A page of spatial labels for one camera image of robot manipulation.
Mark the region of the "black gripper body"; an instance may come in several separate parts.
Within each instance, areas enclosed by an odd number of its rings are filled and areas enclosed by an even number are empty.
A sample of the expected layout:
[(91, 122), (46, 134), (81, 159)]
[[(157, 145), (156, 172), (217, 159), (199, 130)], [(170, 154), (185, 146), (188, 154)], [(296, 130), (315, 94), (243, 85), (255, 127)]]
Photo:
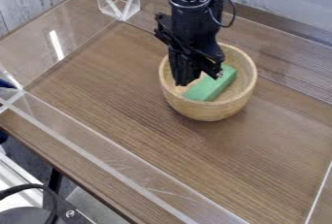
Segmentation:
[(164, 13), (156, 15), (154, 36), (170, 49), (184, 56), (201, 59), (201, 73), (215, 80), (221, 74), (225, 53), (217, 44), (220, 27), (208, 12), (203, 16), (173, 17)]

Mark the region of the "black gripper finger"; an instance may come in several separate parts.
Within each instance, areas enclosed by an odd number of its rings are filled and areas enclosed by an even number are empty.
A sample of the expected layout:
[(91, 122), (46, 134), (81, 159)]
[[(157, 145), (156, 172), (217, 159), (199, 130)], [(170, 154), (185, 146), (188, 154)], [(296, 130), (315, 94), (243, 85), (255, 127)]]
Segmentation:
[(203, 71), (201, 59), (184, 56), (184, 82), (182, 86), (189, 85), (199, 77)]
[(169, 51), (169, 62), (172, 67), (172, 74), (176, 81), (176, 86), (186, 85), (186, 73), (184, 66), (182, 55), (170, 49)]

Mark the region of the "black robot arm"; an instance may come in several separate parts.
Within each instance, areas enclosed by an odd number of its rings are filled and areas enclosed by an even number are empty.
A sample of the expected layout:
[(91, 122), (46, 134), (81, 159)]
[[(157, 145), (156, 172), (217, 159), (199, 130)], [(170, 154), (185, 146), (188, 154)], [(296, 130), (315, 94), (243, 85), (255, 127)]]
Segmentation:
[(154, 36), (169, 48), (176, 86), (188, 86), (205, 73), (212, 79), (224, 74), (225, 53), (217, 34), (236, 19), (232, 0), (169, 0), (172, 14), (156, 14)]

